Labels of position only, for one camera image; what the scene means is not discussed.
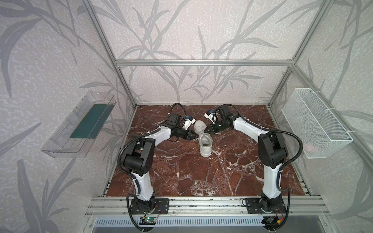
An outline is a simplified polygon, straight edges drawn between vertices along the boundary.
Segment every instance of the red marble surface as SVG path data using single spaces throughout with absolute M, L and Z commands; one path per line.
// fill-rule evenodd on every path
M 188 115 L 208 125 L 210 121 L 203 115 L 216 107 L 190 105 L 185 109 Z M 240 105 L 238 108 L 253 122 L 274 127 L 265 105 Z M 155 129 L 155 125 L 166 118 L 169 110 L 170 106 L 139 106 L 129 137 Z M 176 106 L 173 112 L 181 114 L 182 109 Z M 210 157 L 200 155 L 197 139 L 163 141 L 156 147 L 150 177 L 157 196 L 260 195 L 264 170 L 258 158 L 258 144 L 236 130 L 227 129 L 211 137 L 213 153 Z M 282 187 L 289 185 L 293 195 L 304 195 L 291 165 L 284 169 L 281 178 Z M 135 193 L 132 180 L 116 168 L 107 196 L 126 196 L 127 193 Z

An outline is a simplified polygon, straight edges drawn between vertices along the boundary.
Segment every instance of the green mat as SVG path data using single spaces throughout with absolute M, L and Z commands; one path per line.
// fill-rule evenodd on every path
M 83 120 L 76 127 L 74 132 L 72 132 L 70 137 L 96 139 L 101 127 L 104 125 L 113 108 L 114 104 L 94 104 L 87 115 L 85 115 Z

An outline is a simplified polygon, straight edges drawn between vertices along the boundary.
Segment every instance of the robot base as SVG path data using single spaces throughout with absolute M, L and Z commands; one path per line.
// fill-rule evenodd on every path
M 152 214 L 158 214 L 159 211 L 160 214 L 168 214 L 169 203 L 170 199 L 168 198 L 156 198 L 154 206 L 158 206 L 159 208 L 155 208 Z M 134 198 L 131 201 L 131 214 L 144 214 L 143 208 L 141 207 L 138 198 Z
M 245 198 L 243 199 L 243 203 L 244 205 L 246 206 L 247 208 L 247 213 L 248 214 L 265 214 L 265 212 L 262 210 L 261 206 L 260 206 L 260 200 L 261 198 Z M 285 215 L 286 213 L 286 208 L 285 208 L 285 204 L 281 198 L 281 201 L 275 205 L 275 209 L 279 208 L 282 212 L 283 215 Z

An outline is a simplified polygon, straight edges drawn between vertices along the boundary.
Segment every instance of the leaf pattern wallpaper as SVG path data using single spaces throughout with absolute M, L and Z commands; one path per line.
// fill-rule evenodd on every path
M 335 1 L 297 66 L 373 148 L 373 1 Z M 292 74 L 271 107 L 280 128 L 290 130 L 281 109 L 294 88 Z M 295 150 L 291 139 L 287 143 Z M 371 232 L 373 171 L 348 145 L 324 159 L 298 160 L 312 194 L 321 194 L 341 233 Z
M 0 232 L 76 232 L 133 107 L 81 1 L 0 1 Z M 88 90 L 117 104 L 88 155 L 40 149 Z
M 291 59 L 321 2 L 92 1 L 116 59 L 215 60 Z M 121 70 L 138 103 L 247 104 L 268 103 L 285 67 Z

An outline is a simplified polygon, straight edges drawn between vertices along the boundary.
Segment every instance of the wallpaper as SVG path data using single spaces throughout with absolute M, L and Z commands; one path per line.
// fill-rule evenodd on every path
M 138 66 L 123 69 L 122 73 L 137 103 L 263 104 L 269 102 L 285 69 L 283 66 Z
M 322 0 L 92 3 L 116 59 L 222 60 L 291 59 Z M 285 67 L 121 70 L 139 104 L 247 104 L 268 103 Z
M 298 66 L 373 151 L 373 1 L 333 4 Z
M 80 1 L 0 1 L 0 232 L 77 232 L 133 112 Z M 117 104 L 83 159 L 40 149 L 88 90 Z
M 295 88 L 305 88 L 291 74 L 270 107 L 279 128 L 292 132 L 282 108 Z M 294 138 L 285 136 L 291 157 L 298 151 Z M 341 233 L 368 233 L 373 228 L 373 172 L 351 145 L 328 158 L 308 159 L 302 153 L 295 161 L 312 195 L 321 195 Z

